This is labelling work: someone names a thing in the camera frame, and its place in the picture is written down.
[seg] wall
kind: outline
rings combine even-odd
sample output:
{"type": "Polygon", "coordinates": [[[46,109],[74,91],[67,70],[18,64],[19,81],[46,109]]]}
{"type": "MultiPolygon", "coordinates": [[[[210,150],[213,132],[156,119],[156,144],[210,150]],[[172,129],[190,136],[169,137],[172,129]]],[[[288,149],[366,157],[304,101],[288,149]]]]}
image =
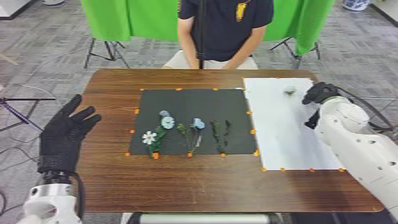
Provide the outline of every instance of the wall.
{"type": "Polygon", "coordinates": [[[0,0],[0,17],[9,17],[30,0],[0,0]]]}
{"type": "Polygon", "coordinates": [[[373,0],[373,4],[394,21],[398,21],[398,0],[373,0]]]}

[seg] khaki pants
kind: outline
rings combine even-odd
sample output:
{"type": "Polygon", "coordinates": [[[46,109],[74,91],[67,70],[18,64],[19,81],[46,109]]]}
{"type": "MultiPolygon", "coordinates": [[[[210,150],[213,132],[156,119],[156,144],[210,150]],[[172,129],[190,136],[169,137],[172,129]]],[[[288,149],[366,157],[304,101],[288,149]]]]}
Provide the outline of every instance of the khaki pants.
{"type": "MultiPolygon", "coordinates": [[[[213,61],[213,60],[204,61],[204,69],[222,69],[227,62],[229,61],[222,61],[222,62],[213,61]]],[[[186,58],[183,55],[183,51],[178,51],[170,61],[163,65],[163,68],[170,68],[170,69],[188,69],[190,68],[188,61],[186,61],[186,58]]],[[[238,69],[257,70],[257,64],[254,62],[252,57],[247,58],[238,69]]]]}

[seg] black mat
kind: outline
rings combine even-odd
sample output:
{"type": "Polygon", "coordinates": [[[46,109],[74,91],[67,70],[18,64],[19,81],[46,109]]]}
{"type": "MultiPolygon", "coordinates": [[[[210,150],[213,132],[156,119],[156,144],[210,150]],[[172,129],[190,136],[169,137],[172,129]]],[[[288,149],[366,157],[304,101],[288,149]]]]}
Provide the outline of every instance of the black mat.
{"type": "Polygon", "coordinates": [[[135,118],[135,135],[131,140],[131,154],[149,154],[147,145],[142,143],[142,135],[160,126],[160,111],[167,110],[176,119],[172,130],[162,140],[160,154],[186,154],[185,138],[176,130],[178,124],[188,127],[194,118],[206,123],[202,130],[201,147],[195,154],[218,154],[217,142],[210,122],[220,123],[224,136],[225,120],[233,124],[227,137],[225,154],[250,154],[256,151],[256,141],[250,134],[252,125],[247,115],[249,107],[241,90],[147,90],[140,98],[140,113],[135,118]]]}

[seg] man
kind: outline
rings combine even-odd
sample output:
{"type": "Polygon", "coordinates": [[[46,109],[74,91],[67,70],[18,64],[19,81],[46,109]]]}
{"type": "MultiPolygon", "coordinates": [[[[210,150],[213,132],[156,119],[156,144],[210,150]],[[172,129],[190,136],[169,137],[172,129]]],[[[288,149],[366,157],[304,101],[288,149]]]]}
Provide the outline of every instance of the man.
{"type": "MultiPolygon", "coordinates": [[[[178,37],[183,50],[163,68],[197,69],[199,4],[179,0],[178,37]]],[[[257,69],[252,52],[273,18],[273,0],[206,0],[204,68],[257,69]]]]}

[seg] wooden table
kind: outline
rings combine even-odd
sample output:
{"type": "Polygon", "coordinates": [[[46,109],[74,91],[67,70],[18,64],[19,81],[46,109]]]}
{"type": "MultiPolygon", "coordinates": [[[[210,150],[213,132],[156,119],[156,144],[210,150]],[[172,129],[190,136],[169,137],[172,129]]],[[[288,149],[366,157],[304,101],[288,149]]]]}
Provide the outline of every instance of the wooden table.
{"type": "Polygon", "coordinates": [[[124,156],[140,89],[243,87],[247,78],[311,78],[307,71],[99,70],[83,107],[103,121],[87,136],[78,171],[87,212],[377,212],[382,204],[348,173],[261,171],[252,155],[124,156]]]}

